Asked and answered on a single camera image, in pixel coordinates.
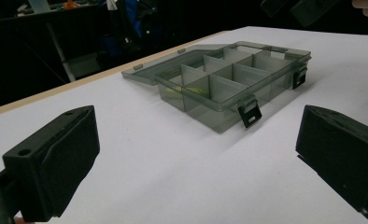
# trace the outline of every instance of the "clear plastic box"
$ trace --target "clear plastic box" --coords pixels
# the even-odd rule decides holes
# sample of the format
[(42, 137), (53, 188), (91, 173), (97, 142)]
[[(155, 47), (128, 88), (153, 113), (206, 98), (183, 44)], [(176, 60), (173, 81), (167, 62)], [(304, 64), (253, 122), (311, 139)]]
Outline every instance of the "clear plastic box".
[(260, 106), (305, 82), (310, 52), (249, 42), (195, 45), (122, 72), (158, 85), (161, 98), (223, 133), (239, 120), (246, 128)]

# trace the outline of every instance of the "white table surface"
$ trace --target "white table surface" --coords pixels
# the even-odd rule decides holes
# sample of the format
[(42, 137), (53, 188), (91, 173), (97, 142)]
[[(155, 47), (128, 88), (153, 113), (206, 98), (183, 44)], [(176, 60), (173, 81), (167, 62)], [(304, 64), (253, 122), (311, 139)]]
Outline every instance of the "white table surface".
[(101, 152), (50, 223), (368, 223), (310, 167), (295, 143), (305, 105), (368, 125), (368, 36), (247, 27), (201, 41), (312, 52), (306, 82), (215, 133), (121, 73), (0, 114), (1, 156), (66, 110), (94, 105)]

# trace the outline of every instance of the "orange object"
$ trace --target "orange object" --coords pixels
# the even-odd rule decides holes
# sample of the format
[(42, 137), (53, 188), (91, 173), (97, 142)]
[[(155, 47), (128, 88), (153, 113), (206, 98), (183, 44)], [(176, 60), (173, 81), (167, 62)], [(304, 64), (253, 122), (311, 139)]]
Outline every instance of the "orange object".
[(73, 0), (67, 0), (66, 3), (63, 3), (64, 9), (70, 9), (75, 7), (80, 7), (80, 4), (75, 3)]

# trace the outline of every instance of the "dark background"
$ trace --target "dark background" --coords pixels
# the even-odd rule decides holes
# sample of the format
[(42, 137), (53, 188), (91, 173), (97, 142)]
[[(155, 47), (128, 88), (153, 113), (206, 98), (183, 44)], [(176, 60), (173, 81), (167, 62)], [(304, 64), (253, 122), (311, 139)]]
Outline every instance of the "dark background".
[[(106, 14), (100, 7), (12, 18), (15, 13), (12, 8), (16, 8), (18, 1), (0, 0), (0, 105), (68, 83), (46, 23), (53, 27), (68, 59), (100, 50), (100, 28), (104, 26), (101, 14)], [(290, 14), (292, 3), (298, 1), (290, 1), (273, 18), (262, 11), (261, 0), (177, 2), (180, 8), (174, 10), (177, 17), (173, 24), (177, 28), (175, 45), (244, 26), (368, 35), (368, 18), (349, 0), (340, 1), (308, 27), (302, 27)], [(109, 67), (162, 49), (139, 52), (118, 60), (112, 58)]]

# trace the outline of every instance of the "black latch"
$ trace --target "black latch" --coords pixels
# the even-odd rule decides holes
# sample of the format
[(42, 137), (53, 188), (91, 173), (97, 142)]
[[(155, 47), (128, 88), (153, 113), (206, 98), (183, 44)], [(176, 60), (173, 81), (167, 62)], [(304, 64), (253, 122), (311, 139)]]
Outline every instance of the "black latch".
[(305, 82), (306, 78), (306, 65), (301, 67), (297, 72), (292, 76), (292, 89), (295, 90), (297, 87), (301, 86)]
[(246, 128), (255, 124), (262, 117), (262, 113), (256, 99), (251, 101), (250, 104), (240, 105), (237, 110), (239, 111), (239, 115)]

